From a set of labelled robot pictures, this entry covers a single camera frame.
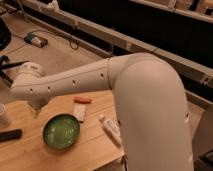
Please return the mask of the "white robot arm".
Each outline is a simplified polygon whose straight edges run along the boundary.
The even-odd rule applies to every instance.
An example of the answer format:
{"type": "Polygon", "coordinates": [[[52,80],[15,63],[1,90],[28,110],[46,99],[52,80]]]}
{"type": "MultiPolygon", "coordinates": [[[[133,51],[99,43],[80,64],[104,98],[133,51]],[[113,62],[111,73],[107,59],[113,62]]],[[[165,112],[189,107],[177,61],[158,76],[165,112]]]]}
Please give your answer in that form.
{"type": "Polygon", "coordinates": [[[46,76],[21,65],[11,94],[40,109],[54,96],[110,90],[128,171],[194,171],[185,88],[176,70],[149,53],[99,60],[46,76]]]}

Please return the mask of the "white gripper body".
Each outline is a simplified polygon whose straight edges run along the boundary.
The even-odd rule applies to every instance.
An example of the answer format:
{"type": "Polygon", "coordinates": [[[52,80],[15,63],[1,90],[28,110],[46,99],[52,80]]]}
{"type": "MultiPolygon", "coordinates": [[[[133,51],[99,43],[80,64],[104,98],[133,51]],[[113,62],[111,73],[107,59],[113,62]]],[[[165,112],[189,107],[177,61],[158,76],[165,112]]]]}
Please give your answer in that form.
{"type": "Polygon", "coordinates": [[[35,117],[39,115],[42,108],[47,104],[48,104],[47,99],[36,99],[36,100],[31,100],[28,102],[28,105],[30,106],[30,110],[35,117]]]}

